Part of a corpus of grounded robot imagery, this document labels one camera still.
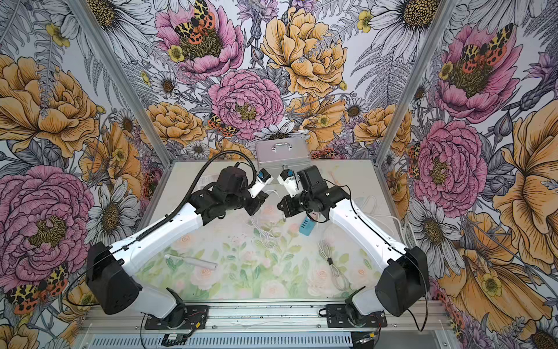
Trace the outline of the teal power strip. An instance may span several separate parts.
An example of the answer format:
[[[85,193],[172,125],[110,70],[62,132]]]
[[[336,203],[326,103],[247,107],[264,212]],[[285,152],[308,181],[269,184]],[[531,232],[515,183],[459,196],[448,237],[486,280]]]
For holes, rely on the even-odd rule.
[[[300,234],[309,236],[315,228],[316,222],[311,218],[305,218],[299,226]]]

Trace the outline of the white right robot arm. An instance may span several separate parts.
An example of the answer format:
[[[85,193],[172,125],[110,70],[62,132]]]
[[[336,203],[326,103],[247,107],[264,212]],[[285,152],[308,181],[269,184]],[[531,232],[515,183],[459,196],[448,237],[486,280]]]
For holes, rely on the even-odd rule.
[[[427,297],[430,286],[425,252],[420,247],[407,247],[382,230],[360,209],[349,186],[336,186],[324,179],[316,166],[299,172],[284,169],[278,181],[288,192],[278,204],[286,217],[321,214],[351,236],[382,272],[373,288],[364,287],[348,298],[353,312],[364,317],[386,311],[399,317]]]

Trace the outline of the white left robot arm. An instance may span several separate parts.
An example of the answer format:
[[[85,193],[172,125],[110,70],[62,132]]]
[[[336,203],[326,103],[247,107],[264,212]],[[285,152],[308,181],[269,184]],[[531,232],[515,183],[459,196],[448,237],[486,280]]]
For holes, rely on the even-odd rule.
[[[85,282],[100,307],[113,315],[134,307],[175,329],[187,319],[187,307],[172,289],[161,291],[141,284],[136,274],[158,253],[179,238],[222,219],[226,213],[243,209],[250,216],[264,204],[264,187],[273,181],[265,169],[257,170],[247,161],[253,177],[238,165],[224,168],[216,181],[202,189],[197,182],[209,167],[204,164],[177,208],[136,234],[110,245],[99,242],[88,252]]]

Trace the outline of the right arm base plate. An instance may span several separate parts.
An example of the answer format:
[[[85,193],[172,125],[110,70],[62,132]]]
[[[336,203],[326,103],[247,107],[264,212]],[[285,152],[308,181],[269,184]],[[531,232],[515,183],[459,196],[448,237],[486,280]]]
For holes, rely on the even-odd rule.
[[[328,304],[318,311],[318,315],[326,320],[330,329],[379,329],[387,326],[387,318],[383,311],[363,316],[356,308],[347,304]]]

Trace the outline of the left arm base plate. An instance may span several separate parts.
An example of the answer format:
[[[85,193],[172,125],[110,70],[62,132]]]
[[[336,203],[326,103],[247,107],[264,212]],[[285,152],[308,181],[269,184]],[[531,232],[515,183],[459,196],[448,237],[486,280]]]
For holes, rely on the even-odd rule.
[[[209,315],[207,305],[180,306],[178,311],[172,311],[166,318],[148,316],[145,320],[145,330],[204,330]]]

